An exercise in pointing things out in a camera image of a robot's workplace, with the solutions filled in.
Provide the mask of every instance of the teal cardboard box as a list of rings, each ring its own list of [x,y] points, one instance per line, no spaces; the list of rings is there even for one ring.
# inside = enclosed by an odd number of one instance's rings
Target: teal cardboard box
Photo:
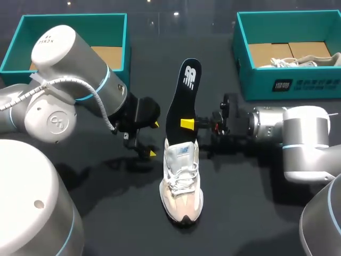
[[[131,46],[124,13],[23,15],[0,66],[6,86],[31,81],[30,74],[36,72],[31,63],[33,46],[58,25],[71,26],[129,87]]]
[[[245,100],[341,98],[341,67],[260,67],[262,58],[341,52],[338,10],[238,12],[232,48]]]

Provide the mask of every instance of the shoe sole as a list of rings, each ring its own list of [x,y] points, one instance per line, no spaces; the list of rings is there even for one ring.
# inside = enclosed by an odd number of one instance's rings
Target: shoe sole
[[[199,214],[198,214],[198,217],[195,219],[195,220],[191,220],[187,215],[185,215],[181,221],[178,221],[178,220],[175,220],[172,215],[169,213],[169,211],[167,210],[167,207],[165,205],[165,202],[164,202],[164,197],[162,196],[162,190],[163,190],[163,182],[164,181],[161,181],[160,183],[160,186],[159,186],[159,191],[160,191],[160,198],[161,198],[161,201],[162,201],[162,205],[164,206],[164,209],[167,213],[167,216],[176,224],[181,224],[181,225],[192,225],[194,224],[197,219],[200,217],[201,215],[201,212],[202,212],[202,207],[204,205],[204,195],[202,193],[202,190],[200,189],[200,211],[199,211]]]

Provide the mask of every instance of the brown cardboard insert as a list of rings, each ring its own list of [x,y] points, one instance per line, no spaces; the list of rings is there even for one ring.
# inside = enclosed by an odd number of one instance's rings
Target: brown cardboard insert
[[[270,65],[271,58],[292,58],[289,44],[249,44],[252,60],[256,68]]]
[[[324,42],[289,43],[294,58],[300,59],[308,55],[316,57],[330,57]]]
[[[249,44],[252,60],[256,68],[270,65],[271,58],[285,59],[313,55],[316,57],[330,57],[324,42],[300,42],[283,44]]]
[[[102,58],[110,69],[121,69],[122,47],[91,46],[91,48]],[[31,63],[30,70],[37,70]]]

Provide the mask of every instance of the black insole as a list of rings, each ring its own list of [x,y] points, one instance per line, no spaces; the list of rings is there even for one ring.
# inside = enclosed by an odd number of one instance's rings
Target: black insole
[[[198,131],[180,127],[181,119],[196,119],[196,96],[201,79],[201,64],[197,59],[186,59],[180,68],[177,86],[166,119],[169,145],[197,139]]]

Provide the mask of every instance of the white coiled cable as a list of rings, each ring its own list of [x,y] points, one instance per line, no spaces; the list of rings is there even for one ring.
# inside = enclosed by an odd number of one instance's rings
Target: white coiled cable
[[[41,86],[38,86],[38,87],[34,88],[33,90],[25,93],[24,95],[12,100],[10,103],[7,103],[5,105],[0,106],[0,111],[5,111],[11,107],[14,107],[15,105],[17,105],[20,102],[26,100],[27,98],[33,96],[34,94],[36,94],[42,90],[48,89],[49,86],[53,86],[55,84],[64,83],[64,82],[76,83],[76,84],[82,85],[84,88],[86,88],[88,91],[90,91],[90,93],[93,95],[94,99],[96,100],[98,106],[100,107],[101,115],[102,115],[104,122],[107,125],[108,129],[110,131],[115,131],[115,127],[113,127],[112,124],[110,123],[110,121],[108,119],[107,112],[106,112],[105,107],[104,107],[104,104],[103,104],[100,96],[97,94],[96,90],[93,89],[93,87],[91,85],[89,85],[86,81],[78,79],[78,78],[73,78],[73,77],[57,78],[57,79],[51,80],[49,82],[43,81]]]

